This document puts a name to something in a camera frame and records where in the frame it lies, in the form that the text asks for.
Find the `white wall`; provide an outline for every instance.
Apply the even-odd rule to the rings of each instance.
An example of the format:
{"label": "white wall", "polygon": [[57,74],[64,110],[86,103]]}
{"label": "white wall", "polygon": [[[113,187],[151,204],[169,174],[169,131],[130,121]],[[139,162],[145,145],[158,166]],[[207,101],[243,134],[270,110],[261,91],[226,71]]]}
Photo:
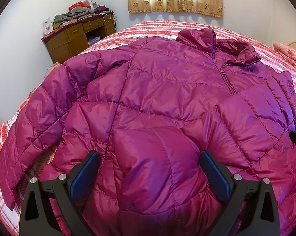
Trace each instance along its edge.
{"label": "white wall", "polygon": [[214,25],[248,35],[269,46],[273,41],[296,40],[296,10],[289,0],[223,0],[224,18],[215,19],[194,13],[128,14],[127,0],[93,0],[113,10],[117,30],[156,19],[182,20]]}
{"label": "white wall", "polygon": [[13,117],[53,63],[42,21],[81,0],[11,0],[0,16],[0,122]]}

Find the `bed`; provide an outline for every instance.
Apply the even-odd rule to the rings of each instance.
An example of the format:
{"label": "bed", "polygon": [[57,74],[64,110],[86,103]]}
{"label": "bed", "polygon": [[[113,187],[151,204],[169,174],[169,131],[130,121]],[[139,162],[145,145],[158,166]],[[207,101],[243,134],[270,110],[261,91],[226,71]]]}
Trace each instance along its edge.
{"label": "bed", "polygon": [[[178,33],[185,28],[189,28],[189,29],[213,28],[218,39],[240,39],[240,40],[251,43],[256,49],[257,53],[259,53],[259,55],[262,57],[262,62],[264,64],[271,66],[273,69],[275,69],[278,72],[290,71],[293,78],[294,88],[296,92],[296,70],[272,48],[258,41],[255,41],[247,36],[234,33],[229,30],[208,26],[208,25],[203,25],[203,24],[180,22],[180,21],[165,21],[165,20],[148,21],[148,22],[134,25],[116,34],[110,35],[107,38],[99,41],[95,45],[91,46],[90,48],[86,49],[82,53],[88,53],[91,51],[103,50],[103,49],[112,49],[121,45],[127,45],[140,38],[150,37],[150,36],[162,36],[162,37],[175,40]],[[20,108],[18,109],[18,111],[16,112],[16,114],[12,119],[7,121],[6,123],[0,124],[0,152],[1,152],[1,147],[8,135],[10,127],[15,122],[20,110],[24,106],[26,106],[26,104],[28,103],[29,98],[30,96],[23,102],[23,104],[20,106]],[[52,161],[54,157],[54,153],[59,143],[60,142],[56,143],[50,149],[48,149],[44,154],[42,154],[40,158],[37,159],[37,161],[27,171],[26,176],[18,185],[19,197],[13,211],[10,211],[4,204],[3,197],[1,194],[1,189],[0,189],[0,220],[11,235],[13,236],[18,235],[20,210],[21,210],[21,205],[23,201],[23,196],[25,194],[25,190],[26,190],[29,179],[32,176],[39,176],[41,171],[43,170],[43,167]]]}

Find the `purple puffer jacket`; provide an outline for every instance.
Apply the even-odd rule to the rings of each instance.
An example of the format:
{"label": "purple puffer jacket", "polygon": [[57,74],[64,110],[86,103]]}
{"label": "purple puffer jacket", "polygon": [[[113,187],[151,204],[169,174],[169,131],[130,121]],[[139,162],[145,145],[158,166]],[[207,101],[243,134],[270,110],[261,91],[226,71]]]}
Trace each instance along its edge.
{"label": "purple puffer jacket", "polygon": [[9,131],[1,190],[13,209],[20,179],[62,137],[40,180],[97,150],[97,179],[77,206],[98,236],[203,235],[222,208],[198,164],[209,149],[232,173],[270,178],[287,235],[296,224],[295,128],[288,72],[262,64],[248,43],[185,29],[176,41],[144,38],[55,69]]}

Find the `jacket collar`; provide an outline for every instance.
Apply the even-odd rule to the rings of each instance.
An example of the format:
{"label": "jacket collar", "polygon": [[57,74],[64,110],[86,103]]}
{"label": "jacket collar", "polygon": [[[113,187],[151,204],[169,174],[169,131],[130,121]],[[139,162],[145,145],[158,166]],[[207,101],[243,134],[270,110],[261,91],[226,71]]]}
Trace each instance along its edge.
{"label": "jacket collar", "polygon": [[212,28],[201,30],[183,29],[176,40],[209,53],[213,59],[216,53],[225,53],[225,55],[229,55],[226,56],[228,61],[242,65],[250,65],[261,60],[261,57],[250,43],[231,39],[217,40]]}

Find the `metal bolt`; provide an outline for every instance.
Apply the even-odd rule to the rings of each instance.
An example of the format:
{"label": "metal bolt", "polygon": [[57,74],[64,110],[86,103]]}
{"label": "metal bolt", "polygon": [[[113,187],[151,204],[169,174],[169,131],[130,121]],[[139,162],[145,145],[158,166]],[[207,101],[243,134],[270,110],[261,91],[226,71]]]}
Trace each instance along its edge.
{"label": "metal bolt", "polygon": [[35,182],[37,182],[37,178],[36,177],[33,177],[30,179],[30,183],[34,184]]}
{"label": "metal bolt", "polygon": [[65,180],[66,179],[66,174],[60,174],[59,176],[58,176],[58,179],[59,180]]}
{"label": "metal bolt", "polygon": [[269,184],[270,183],[269,178],[266,178],[266,177],[263,179],[263,181],[264,181],[265,184]]}
{"label": "metal bolt", "polygon": [[242,176],[240,174],[235,174],[233,177],[234,177],[234,179],[236,181],[241,181],[242,180]]}

